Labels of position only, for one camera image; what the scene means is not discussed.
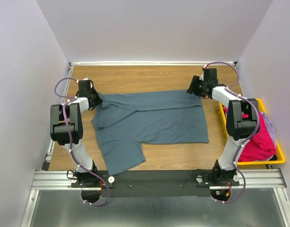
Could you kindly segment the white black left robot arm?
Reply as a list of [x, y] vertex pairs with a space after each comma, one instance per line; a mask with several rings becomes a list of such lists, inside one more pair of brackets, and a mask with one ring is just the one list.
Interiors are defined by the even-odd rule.
[[69, 178], [73, 183], [86, 187], [96, 187], [98, 184], [103, 186], [97, 167], [82, 140], [82, 113], [94, 110], [102, 104], [103, 99], [95, 90], [93, 81], [88, 78], [74, 81], [79, 87], [76, 95], [68, 96], [68, 100], [63, 104], [50, 107], [50, 136], [73, 160], [75, 170], [71, 171], [73, 177]]

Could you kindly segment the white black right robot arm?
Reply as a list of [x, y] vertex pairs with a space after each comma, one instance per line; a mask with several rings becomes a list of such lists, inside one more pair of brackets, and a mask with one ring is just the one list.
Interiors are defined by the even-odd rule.
[[199, 179], [208, 185], [224, 185], [234, 178], [238, 159], [249, 140], [260, 129], [258, 102], [247, 99], [220, 84], [215, 68], [203, 68], [200, 77], [193, 76], [187, 93], [218, 101], [228, 109], [226, 131], [228, 139], [222, 155], [211, 171], [199, 171]]

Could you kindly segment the teal blue t-shirt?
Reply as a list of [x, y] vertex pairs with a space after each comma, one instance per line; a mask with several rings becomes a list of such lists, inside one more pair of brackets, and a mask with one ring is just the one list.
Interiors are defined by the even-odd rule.
[[209, 143], [202, 101], [184, 90], [101, 98], [91, 123], [110, 175], [143, 163], [143, 143]]

